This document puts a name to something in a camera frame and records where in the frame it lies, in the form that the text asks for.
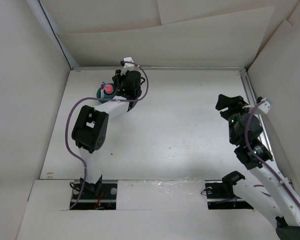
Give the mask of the pink capped clear tube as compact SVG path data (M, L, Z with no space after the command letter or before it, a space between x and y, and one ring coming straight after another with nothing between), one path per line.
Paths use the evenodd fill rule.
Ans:
M115 88L112 84L106 84L103 90L105 95L112 95L115 92Z

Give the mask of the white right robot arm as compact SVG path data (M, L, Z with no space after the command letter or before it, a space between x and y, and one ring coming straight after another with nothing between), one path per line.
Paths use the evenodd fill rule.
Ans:
M228 122L229 142L236 146L237 159L268 192L262 193L243 174L233 171L222 178L222 193L251 205L268 220L279 239L300 240L300 196L259 141L263 127L258 116L266 115L271 104L263 97L251 105L242 96L220 94L215 108Z

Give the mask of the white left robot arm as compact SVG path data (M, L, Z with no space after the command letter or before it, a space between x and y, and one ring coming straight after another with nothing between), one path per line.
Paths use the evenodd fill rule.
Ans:
M147 93L142 92L142 85L148 84L149 78L144 70L118 69L111 83L103 82L96 92L96 106L83 105L79 111L72 130L70 119L75 109L83 102L80 99L70 110L67 117L64 141L67 151L83 164L83 176L79 180L78 192L90 198L97 198L102 191L102 174L97 171L98 161L95 157L84 156L71 150L69 140L73 140L78 149L89 155L101 149L106 140L109 120L131 111Z

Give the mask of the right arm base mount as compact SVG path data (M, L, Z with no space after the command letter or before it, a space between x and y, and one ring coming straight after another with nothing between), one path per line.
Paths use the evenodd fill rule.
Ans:
M206 197L209 210L253 210L245 200L234 195L221 180L205 180L201 194Z

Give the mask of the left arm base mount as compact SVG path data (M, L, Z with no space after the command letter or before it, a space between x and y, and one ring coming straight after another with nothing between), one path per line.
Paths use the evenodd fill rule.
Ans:
M101 187L96 193L89 190L86 184L84 190L79 197L81 184L78 181L71 182L72 188L71 200L69 203L70 210L116 210L117 208L117 180L103 180Z

